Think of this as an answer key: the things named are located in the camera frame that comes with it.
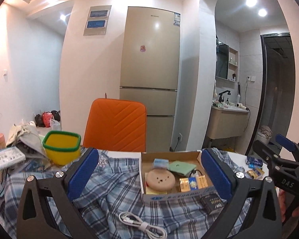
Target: white cable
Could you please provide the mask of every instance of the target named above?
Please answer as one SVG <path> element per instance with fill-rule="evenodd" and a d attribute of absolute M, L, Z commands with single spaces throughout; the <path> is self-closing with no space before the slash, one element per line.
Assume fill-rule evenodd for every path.
<path fill-rule="evenodd" d="M 137 227 L 139 230 L 141 230 L 143 233 L 146 233 L 149 239 L 166 239 L 167 238 L 167 232 L 162 227 L 152 226 L 147 222 L 143 222 L 142 219 L 140 219 L 137 215 L 134 215 L 131 212 L 122 212 L 119 214 L 119 220 L 127 225 L 132 227 Z M 150 231 L 150 228 L 154 228 L 157 231 L 160 232 L 160 234 L 156 234 Z"/>

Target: yellow bin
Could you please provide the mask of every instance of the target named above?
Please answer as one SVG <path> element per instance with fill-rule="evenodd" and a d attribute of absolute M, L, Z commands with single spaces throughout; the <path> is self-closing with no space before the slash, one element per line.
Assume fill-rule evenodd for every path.
<path fill-rule="evenodd" d="M 52 130 L 43 142 L 47 157 L 55 164 L 66 165 L 80 156 L 81 136 L 76 133 Z"/>

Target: refrigerator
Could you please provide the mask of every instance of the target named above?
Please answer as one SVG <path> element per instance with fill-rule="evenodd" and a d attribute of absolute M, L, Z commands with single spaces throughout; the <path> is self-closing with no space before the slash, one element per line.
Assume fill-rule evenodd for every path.
<path fill-rule="evenodd" d="M 128 7 L 122 53 L 120 99 L 147 111 L 146 151 L 168 152 L 176 107 L 180 14 Z"/>

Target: white box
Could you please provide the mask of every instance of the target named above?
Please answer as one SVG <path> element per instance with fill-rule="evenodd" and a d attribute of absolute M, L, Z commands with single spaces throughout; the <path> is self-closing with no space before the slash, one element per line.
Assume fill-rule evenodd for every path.
<path fill-rule="evenodd" d="M 167 201 L 170 199 L 187 198 L 194 196 L 204 196 L 216 192 L 216 189 L 208 177 L 205 169 L 201 163 L 201 150 L 193 152 L 167 152 L 167 153 L 141 153 L 140 154 L 140 180 L 141 180 L 141 195 L 144 202 L 152 201 Z M 153 168 L 153 162 L 155 158 L 167 159 L 170 163 L 173 161 L 182 161 L 190 164 L 196 164 L 197 170 L 200 170 L 203 175 L 206 176 L 208 187 L 193 191 L 181 192 L 179 187 L 179 178 L 176 178 L 176 183 L 173 189 L 167 192 L 167 194 L 149 195 L 145 194 L 145 173 L 149 172 Z"/>

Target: chair backrest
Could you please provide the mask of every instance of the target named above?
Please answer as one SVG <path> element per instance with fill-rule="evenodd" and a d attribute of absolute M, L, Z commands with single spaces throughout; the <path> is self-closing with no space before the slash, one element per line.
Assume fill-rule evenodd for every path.
<path fill-rule="evenodd" d="M 96 99 L 90 109 L 83 146 L 145 152 L 145 106 L 133 101 Z"/>

